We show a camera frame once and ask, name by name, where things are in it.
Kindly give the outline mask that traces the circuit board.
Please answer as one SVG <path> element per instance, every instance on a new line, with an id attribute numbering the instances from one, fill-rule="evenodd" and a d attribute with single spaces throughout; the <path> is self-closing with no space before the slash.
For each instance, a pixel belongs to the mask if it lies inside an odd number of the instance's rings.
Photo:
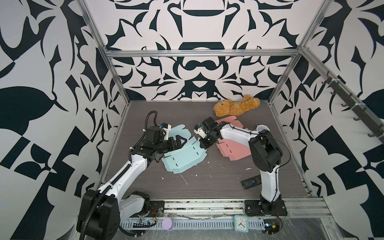
<path id="1" fill-rule="evenodd" d="M 275 235 L 282 229 L 280 220 L 265 220 L 263 233 L 266 235 Z"/>
<path id="2" fill-rule="evenodd" d="M 151 228 L 154 227 L 157 224 L 156 218 L 153 218 L 152 221 L 141 219 L 137 223 L 133 223 L 132 228 L 134 229 L 144 229 L 144 228 Z"/>

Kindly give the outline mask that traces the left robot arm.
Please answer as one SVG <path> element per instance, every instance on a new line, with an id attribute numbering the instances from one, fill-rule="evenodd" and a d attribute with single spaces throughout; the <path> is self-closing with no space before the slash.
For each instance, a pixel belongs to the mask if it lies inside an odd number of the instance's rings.
<path id="1" fill-rule="evenodd" d="M 124 166 L 97 190 L 88 190 L 84 194 L 76 226 L 81 240 L 86 237 L 111 240 L 117 231 L 136 236 L 124 230 L 121 223 L 136 214 L 146 215 L 151 206 L 150 197 L 142 192 L 133 192 L 126 199 L 123 196 L 150 163 L 157 161 L 158 154 L 180 150 L 187 143 L 187 139 L 180 135 L 171 137 L 171 129 L 166 123 L 149 126 L 145 119 L 143 135 L 130 147 Z"/>

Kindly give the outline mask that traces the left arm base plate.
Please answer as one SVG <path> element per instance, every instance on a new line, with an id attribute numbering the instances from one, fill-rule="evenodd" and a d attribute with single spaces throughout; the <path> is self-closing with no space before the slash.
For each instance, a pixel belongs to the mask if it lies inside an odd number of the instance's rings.
<path id="1" fill-rule="evenodd" d="M 133 214 L 132 218 L 139 217 L 159 217 L 164 214 L 165 202 L 164 201 L 150 201 L 144 204 L 141 212 Z"/>

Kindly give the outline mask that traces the black remote control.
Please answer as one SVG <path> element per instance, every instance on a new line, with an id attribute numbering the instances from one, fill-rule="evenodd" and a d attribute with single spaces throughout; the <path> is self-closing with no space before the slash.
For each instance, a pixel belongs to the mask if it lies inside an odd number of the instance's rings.
<path id="1" fill-rule="evenodd" d="M 246 180 L 241 181 L 241 185 L 244 190 L 256 187 L 262 184 L 262 179 L 260 175 L 248 178 Z"/>

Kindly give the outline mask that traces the light blue paper box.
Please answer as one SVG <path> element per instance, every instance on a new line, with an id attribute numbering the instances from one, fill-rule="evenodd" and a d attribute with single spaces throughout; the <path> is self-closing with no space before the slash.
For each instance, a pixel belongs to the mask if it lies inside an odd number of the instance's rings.
<path id="1" fill-rule="evenodd" d="M 200 141 L 192 136 L 185 125 L 172 127 L 170 137 L 176 135 L 185 138 L 186 144 L 179 150 L 171 151 L 164 154 L 162 162 L 168 172 L 181 174 L 186 170 L 201 163 L 207 156 L 206 150 L 200 147 Z"/>

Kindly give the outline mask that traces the brown teddy bear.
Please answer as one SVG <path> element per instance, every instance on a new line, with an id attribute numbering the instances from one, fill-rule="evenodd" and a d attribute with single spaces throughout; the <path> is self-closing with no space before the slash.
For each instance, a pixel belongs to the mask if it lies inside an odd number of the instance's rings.
<path id="1" fill-rule="evenodd" d="M 233 100 L 224 100 L 214 105 L 213 110 L 217 117 L 224 117 L 227 115 L 240 116 L 247 111 L 259 107 L 261 104 L 260 99 L 253 98 L 250 95 L 245 95 L 239 102 Z"/>

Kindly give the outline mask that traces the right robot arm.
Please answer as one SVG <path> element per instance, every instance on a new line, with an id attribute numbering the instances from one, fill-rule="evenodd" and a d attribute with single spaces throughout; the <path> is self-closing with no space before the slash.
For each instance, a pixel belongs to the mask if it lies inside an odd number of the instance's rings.
<path id="1" fill-rule="evenodd" d="M 260 170 L 257 184 L 262 185 L 259 200 L 245 200 L 245 214 L 255 216 L 287 216 L 288 211 L 279 188 L 279 170 L 283 151 L 279 140 L 269 129 L 250 131 L 237 128 L 228 122 L 217 123 L 208 117 L 194 127 L 195 134 L 201 137 L 200 147 L 207 149 L 219 139 L 231 140 L 250 149 L 255 166 Z"/>

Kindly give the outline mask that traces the teal square clock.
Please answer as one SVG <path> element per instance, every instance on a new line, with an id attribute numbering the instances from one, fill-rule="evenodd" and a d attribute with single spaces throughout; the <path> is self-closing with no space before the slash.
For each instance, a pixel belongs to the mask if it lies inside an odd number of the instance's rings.
<path id="1" fill-rule="evenodd" d="M 234 216 L 234 230 L 236 232 L 241 233 L 248 233 L 249 227 L 248 227 L 248 218 L 241 215 L 235 215 Z"/>

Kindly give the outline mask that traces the white alarm clock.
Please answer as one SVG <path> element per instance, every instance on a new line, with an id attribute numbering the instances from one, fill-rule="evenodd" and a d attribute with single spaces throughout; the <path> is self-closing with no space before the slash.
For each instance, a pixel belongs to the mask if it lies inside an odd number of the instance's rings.
<path id="1" fill-rule="evenodd" d="M 258 132 L 262 132 L 262 131 L 269 131 L 270 132 L 271 131 L 270 128 L 266 125 L 258 125 L 256 130 Z"/>

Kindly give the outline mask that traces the pink flat paper box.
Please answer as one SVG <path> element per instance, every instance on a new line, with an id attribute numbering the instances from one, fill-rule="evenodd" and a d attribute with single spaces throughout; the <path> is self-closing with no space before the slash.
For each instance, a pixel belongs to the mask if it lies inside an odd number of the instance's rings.
<path id="1" fill-rule="evenodd" d="M 239 120 L 237 120 L 236 116 L 222 118 L 216 120 L 216 122 L 218 124 L 221 122 L 228 122 L 234 127 L 243 128 L 243 124 Z M 218 139 L 218 143 L 216 145 L 220 150 L 221 154 L 224 157 L 228 157 L 231 161 L 237 161 L 251 155 L 251 151 L 248 147 L 232 140 Z"/>

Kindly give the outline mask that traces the right circuit board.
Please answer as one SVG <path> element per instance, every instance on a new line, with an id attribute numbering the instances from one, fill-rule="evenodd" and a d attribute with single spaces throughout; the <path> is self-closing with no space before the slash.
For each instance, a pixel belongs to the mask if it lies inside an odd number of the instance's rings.
<path id="1" fill-rule="evenodd" d="M 266 235 L 275 235 L 282 229 L 280 220 L 265 220 L 263 233 Z"/>

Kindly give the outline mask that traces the purple round disc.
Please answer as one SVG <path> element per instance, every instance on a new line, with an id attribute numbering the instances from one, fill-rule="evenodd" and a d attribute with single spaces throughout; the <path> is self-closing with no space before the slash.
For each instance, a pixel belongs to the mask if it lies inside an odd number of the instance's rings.
<path id="1" fill-rule="evenodd" d="M 162 228 L 166 231 L 171 231 L 174 227 L 174 222 L 171 218 L 164 218 L 162 221 Z"/>

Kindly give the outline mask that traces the wall hook rail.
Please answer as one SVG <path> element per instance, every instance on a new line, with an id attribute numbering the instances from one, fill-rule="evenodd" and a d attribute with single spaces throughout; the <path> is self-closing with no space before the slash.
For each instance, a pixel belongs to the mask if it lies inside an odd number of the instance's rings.
<path id="1" fill-rule="evenodd" d="M 354 121 L 363 122 L 371 131 L 371 133 L 368 134 L 368 137 L 377 138 L 383 144 L 384 122 L 381 121 L 368 105 L 363 103 L 363 101 L 360 100 L 340 79 L 333 76 L 330 71 L 327 71 L 326 75 L 327 79 L 322 82 L 322 85 L 328 85 L 333 90 L 331 92 L 332 99 L 334 96 L 338 96 L 343 101 L 341 106 L 353 111 L 356 115 Z"/>

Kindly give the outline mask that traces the left circuit board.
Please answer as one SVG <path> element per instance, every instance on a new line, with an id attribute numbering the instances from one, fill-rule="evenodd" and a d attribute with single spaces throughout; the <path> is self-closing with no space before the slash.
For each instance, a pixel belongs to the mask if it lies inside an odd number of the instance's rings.
<path id="1" fill-rule="evenodd" d="M 157 224 L 156 218 L 153 218 L 152 221 L 141 219 L 137 223 L 133 223 L 132 228 L 134 229 L 144 229 L 144 228 L 151 228 L 154 227 Z"/>

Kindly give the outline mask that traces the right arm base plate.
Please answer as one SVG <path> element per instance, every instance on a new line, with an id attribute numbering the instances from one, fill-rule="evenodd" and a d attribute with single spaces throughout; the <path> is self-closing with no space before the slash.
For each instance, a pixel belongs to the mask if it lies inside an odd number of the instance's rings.
<path id="1" fill-rule="evenodd" d="M 266 200 L 245 200 L 245 214 L 249 217 L 256 216 L 287 216 L 288 211 L 282 199 L 270 203 Z"/>

